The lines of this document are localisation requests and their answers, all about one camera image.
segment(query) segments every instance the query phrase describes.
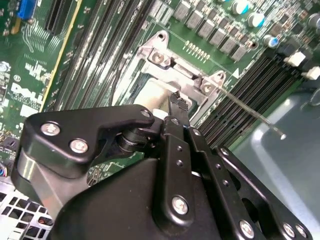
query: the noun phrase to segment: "clamp jaw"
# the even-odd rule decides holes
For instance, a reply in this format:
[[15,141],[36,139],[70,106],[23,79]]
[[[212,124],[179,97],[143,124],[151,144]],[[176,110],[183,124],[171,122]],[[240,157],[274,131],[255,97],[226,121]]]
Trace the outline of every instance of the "clamp jaw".
[[[164,120],[128,105],[25,121],[11,178],[48,209],[51,239],[312,239],[230,151],[209,148],[179,93],[168,102]],[[133,152],[145,158],[88,186],[90,167]]]

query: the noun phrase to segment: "blue capacitor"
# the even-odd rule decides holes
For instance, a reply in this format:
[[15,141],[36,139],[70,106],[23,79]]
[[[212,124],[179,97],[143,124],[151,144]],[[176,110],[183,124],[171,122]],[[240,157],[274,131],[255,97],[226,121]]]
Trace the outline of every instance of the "blue capacitor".
[[246,0],[236,0],[232,3],[232,11],[234,14],[245,14],[249,10],[249,3]]

